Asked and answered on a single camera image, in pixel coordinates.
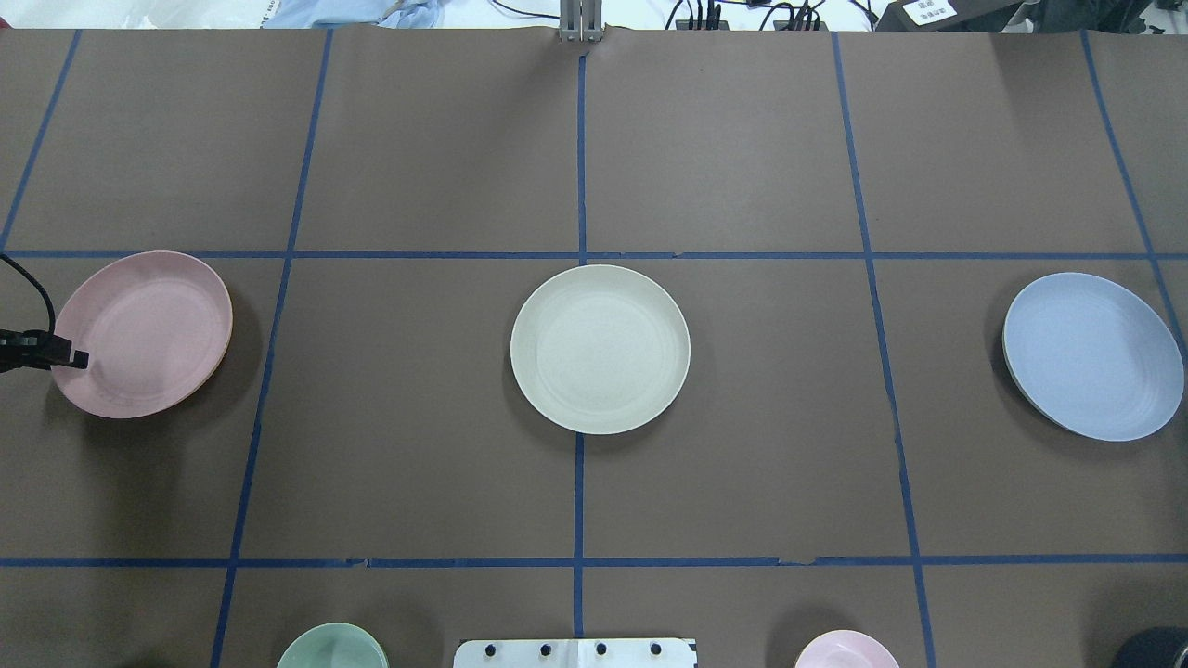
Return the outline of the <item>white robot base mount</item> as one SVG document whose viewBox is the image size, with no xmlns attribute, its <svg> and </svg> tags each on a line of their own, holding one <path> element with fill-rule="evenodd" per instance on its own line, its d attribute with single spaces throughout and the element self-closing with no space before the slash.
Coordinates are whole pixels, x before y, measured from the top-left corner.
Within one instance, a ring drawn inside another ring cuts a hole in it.
<svg viewBox="0 0 1188 668">
<path fill-rule="evenodd" d="M 475 639 L 454 667 L 696 667 L 696 642 L 675 637 Z"/>
</svg>

